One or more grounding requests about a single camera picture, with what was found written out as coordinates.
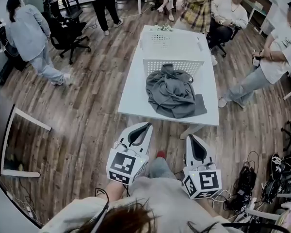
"white plastic basket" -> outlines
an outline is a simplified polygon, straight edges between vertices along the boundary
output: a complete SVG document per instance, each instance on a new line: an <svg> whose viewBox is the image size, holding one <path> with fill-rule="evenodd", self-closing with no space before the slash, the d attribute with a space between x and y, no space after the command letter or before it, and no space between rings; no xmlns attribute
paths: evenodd
<svg viewBox="0 0 291 233"><path fill-rule="evenodd" d="M172 63L192 77L203 66L202 46L196 37L180 32L149 31L142 34L145 75Z"/></svg>

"plaid shirt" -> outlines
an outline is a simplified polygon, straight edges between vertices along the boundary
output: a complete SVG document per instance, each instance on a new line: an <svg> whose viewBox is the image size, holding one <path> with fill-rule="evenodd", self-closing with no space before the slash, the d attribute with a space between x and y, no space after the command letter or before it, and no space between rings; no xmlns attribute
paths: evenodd
<svg viewBox="0 0 291 233"><path fill-rule="evenodd" d="M185 0L180 20L194 31L208 33L211 19L211 0Z"/></svg>

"white desk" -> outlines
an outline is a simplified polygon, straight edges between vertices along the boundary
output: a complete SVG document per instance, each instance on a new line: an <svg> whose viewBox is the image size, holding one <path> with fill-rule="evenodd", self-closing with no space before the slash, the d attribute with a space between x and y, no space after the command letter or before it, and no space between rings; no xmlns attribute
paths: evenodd
<svg viewBox="0 0 291 233"><path fill-rule="evenodd" d="M152 26L144 26L143 30L149 31L151 28ZM205 125L219 125L218 97L206 37L200 33L178 29L174 30L191 34L192 37L198 37L202 43L204 49L202 53L205 57L205 63L198 71L198 75L195 76L192 86L196 94L203 95L207 113L199 116L176 119L157 114L154 111L152 106L148 103L148 95L146 93L146 75L144 72L143 52L140 46L140 39L130 65L118 112L130 115L130 122L135 120L132 123L137 123L138 121L136 118L138 117L147 117L189 124L189 128L180 136L181 139L185 139L188 134L200 130Z"/></svg>

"black office chair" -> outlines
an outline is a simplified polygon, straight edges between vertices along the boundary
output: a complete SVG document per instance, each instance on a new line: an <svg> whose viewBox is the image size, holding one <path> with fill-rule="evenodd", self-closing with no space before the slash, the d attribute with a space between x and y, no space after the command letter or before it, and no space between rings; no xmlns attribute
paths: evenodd
<svg viewBox="0 0 291 233"><path fill-rule="evenodd" d="M88 52L91 52L91 48L89 46L81 45L80 43L83 40L89 41L87 36L77 39L79 36L82 36L82 30L86 26L86 22L77 23L72 19L68 19L68 23L65 24L66 27L62 27L62 23L60 23L57 19L50 17L49 13L43 12L42 15L46 19L49 25L49 29L51 31L50 40L52 45L57 50L62 51L59 56L61 58L64 57L64 53L70 51L69 64L73 64L72 57L74 49L76 48L86 48Z"/></svg>

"red sock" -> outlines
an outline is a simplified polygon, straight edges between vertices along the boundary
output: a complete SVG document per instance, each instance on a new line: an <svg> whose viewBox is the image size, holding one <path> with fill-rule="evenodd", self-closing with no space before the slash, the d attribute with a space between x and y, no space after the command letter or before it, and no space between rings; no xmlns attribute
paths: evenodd
<svg viewBox="0 0 291 233"><path fill-rule="evenodd" d="M157 157L161 157L161 158L166 159L166 155L165 155L164 151L159 151L159 152L157 153L157 155L156 155L156 158L157 158Z"/></svg>

